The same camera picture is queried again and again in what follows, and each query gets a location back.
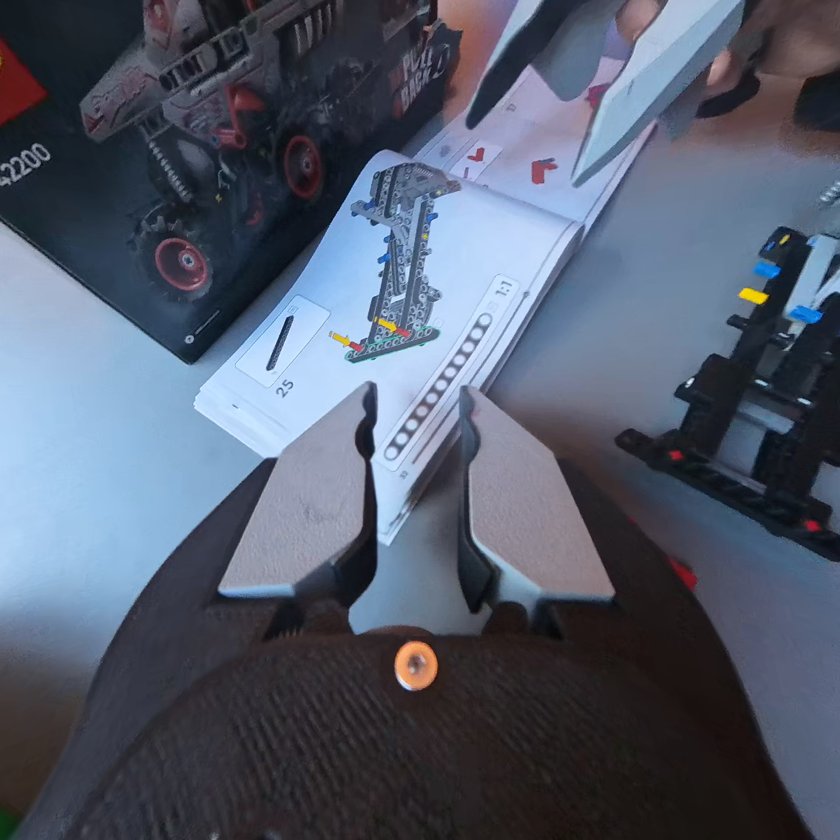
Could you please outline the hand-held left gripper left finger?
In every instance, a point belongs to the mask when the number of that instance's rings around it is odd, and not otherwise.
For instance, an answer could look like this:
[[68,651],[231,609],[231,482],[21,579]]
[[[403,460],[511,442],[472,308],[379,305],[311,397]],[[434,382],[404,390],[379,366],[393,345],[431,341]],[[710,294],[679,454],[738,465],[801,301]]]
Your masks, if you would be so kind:
[[354,604],[377,566],[371,458],[377,391],[365,382],[286,446],[260,492],[218,593],[300,605]]

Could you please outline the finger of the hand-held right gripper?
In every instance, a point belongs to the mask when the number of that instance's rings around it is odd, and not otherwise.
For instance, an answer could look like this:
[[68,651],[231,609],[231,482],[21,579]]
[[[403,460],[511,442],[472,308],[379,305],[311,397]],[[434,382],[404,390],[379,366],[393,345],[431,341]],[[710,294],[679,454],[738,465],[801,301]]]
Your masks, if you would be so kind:
[[466,111],[476,128],[527,68],[563,102],[578,98],[600,65],[608,29],[626,1],[517,2]]
[[571,176],[582,186],[688,90],[738,33],[744,2],[670,1],[591,117]]

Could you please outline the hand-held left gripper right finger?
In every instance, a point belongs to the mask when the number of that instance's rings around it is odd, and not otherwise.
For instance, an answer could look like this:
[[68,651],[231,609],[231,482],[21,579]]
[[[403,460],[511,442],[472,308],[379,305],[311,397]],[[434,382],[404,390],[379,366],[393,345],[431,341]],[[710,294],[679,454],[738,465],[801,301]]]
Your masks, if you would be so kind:
[[609,603],[602,558],[554,453],[472,385],[459,392],[458,582],[471,613]]

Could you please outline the lego instruction booklet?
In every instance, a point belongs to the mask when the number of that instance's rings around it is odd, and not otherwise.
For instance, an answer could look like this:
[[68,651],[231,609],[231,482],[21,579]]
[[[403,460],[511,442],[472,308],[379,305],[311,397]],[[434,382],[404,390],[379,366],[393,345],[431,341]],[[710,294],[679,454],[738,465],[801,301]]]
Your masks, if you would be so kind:
[[621,69],[601,58],[571,101],[526,69],[477,129],[461,115],[412,159],[372,157],[195,409],[271,458],[375,383],[377,536],[391,544],[457,435],[460,388],[497,377],[652,132],[572,185],[594,107]]

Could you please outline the partly built lego model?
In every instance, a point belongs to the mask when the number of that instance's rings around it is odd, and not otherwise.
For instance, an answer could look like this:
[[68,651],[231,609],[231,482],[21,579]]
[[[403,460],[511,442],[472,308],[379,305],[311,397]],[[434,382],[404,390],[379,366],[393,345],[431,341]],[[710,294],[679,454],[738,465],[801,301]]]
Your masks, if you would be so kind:
[[628,428],[616,445],[825,560],[839,561],[833,508],[813,496],[839,467],[838,180],[817,200],[816,231],[777,227],[745,287],[748,317],[729,355],[681,383],[681,424],[657,437]]

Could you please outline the black lego set box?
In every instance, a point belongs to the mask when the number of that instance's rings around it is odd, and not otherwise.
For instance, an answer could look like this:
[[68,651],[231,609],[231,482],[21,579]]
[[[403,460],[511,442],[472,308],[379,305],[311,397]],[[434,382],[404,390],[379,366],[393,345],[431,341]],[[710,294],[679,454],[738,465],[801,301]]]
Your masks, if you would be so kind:
[[2,223],[181,361],[445,105],[437,2],[3,1]]

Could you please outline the person's right hand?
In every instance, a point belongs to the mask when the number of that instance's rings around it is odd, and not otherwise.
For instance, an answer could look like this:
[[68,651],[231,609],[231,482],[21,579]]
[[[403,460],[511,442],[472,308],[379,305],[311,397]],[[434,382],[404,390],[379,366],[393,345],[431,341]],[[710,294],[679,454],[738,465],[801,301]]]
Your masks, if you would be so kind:
[[759,73],[804,80],[839,68],[838,1],[757,2],[730,45],[710,66],[707,93],[737,86],[749,57]]

